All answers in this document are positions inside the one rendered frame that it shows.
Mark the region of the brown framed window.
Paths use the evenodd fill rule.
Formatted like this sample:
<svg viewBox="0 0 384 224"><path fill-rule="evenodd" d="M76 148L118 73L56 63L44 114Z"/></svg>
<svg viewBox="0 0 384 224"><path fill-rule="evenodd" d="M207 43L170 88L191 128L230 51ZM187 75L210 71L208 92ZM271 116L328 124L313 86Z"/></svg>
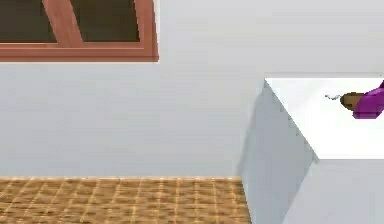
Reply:
<svg viewBox="0 0 384 224"><path fill-rule="evenodd" d="M0 0L0 62L156 62L153 0Z"/></svg>

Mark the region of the white cabinet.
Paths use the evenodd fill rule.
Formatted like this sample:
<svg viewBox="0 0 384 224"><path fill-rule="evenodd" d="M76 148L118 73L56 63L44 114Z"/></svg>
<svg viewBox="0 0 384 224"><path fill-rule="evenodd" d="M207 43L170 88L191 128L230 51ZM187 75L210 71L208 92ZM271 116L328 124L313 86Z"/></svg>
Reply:
<svg viewBox="0 0 384 224"><path fill-rule="evenodd" d="M379 78L268 78L238 172L252 224L384 224L384 114L338 98Z"/></svg>

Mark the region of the purple and brown object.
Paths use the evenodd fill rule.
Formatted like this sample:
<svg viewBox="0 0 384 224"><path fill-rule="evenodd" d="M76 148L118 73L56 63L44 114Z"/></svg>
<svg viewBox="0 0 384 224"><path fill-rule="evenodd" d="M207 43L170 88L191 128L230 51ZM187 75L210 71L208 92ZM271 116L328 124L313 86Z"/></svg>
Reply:
<svg viewBox="0 0 384 224"><path fill-rule="evenodd" d="M354 119L377 119L384 111L384 80L368 92L348 92L342 95L325 95L330 100L338 100Z"/></svg>

